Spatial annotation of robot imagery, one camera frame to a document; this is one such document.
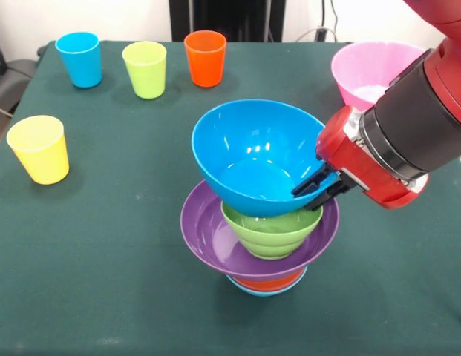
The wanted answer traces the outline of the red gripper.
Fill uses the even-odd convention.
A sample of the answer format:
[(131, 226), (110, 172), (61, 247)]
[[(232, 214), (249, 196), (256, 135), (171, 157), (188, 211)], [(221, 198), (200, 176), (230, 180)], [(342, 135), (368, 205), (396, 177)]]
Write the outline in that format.
[(326, 201), (353, 188), (353, 180), (366, 196), (386, 209), (401, 208), (414, 201), (428, 184), (429, 175), (403, 180), (378, 163), (362, 141), (362, 112), (345, 106), (327, 122), (318, 136), (316, 153), (326, 163), (291, 190), (294, 197), (319, 194), (304, 207), (315, 211)]

